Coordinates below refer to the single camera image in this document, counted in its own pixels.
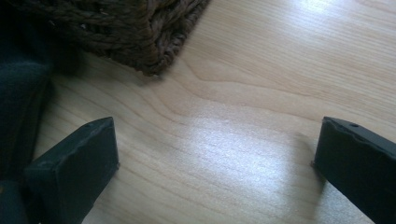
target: wooden floor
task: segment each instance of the wooden floor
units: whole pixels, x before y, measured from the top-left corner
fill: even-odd
[[[324,116],[396,141],[396,2],[212,0],[174,66],[80,53],[36,155],[113,117],[121,167],[84,224],[372,223],[313,160]]]

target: wicker basket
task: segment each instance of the wicker basket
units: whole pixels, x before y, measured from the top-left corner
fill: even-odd
[[[19,0],[61,37],[99,56],[160,73],[179,52],[209,0]]]

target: wood grain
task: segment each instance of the wood grain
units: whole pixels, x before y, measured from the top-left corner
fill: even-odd
[[[80,53],[36,156],[116,122],[121,167],[84,223],[372,223],[309,166],[321,119],[396,141],[396,4],[212,0],[174,65]]]

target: dark fabric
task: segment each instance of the dark fabric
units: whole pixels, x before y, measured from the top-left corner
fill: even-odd
[[[35,146],[51,61],[26,19],[0,1],[0,180],[21,181]]]
[[[0,181],[0,191],[0,224],[28,224],[20,195],[20,184],[9,180]]]

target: brown woven basket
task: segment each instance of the brown woven basket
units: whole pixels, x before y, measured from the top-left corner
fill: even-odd
[[[99,56],[160,73],[179,52],[209,0],[18,0],[61,37]]]

